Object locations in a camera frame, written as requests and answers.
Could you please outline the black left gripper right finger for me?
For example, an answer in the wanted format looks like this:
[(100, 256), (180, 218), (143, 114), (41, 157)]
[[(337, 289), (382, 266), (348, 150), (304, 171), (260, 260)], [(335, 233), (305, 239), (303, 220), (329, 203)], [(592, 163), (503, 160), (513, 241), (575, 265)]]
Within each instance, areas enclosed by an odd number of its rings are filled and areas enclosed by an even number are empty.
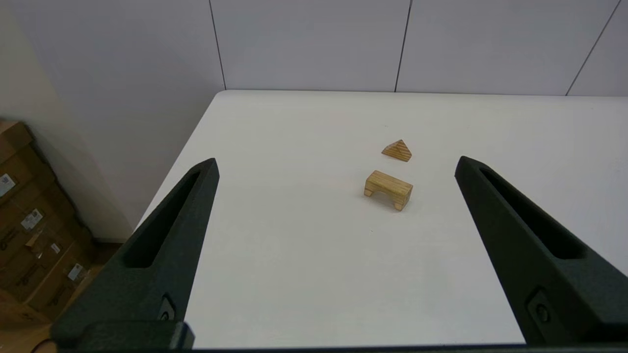
[(626, 275), (484, 163), (455, 179), (528, 344), (627, 344)]

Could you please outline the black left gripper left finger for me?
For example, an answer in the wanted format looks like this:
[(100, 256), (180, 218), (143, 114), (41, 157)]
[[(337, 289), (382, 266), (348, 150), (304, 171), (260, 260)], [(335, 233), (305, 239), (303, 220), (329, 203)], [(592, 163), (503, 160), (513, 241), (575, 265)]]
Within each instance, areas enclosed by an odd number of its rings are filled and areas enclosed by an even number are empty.
[(220, 175), (193, 166), (50, 329), (61, 350), (190, 350), (184, 321)]

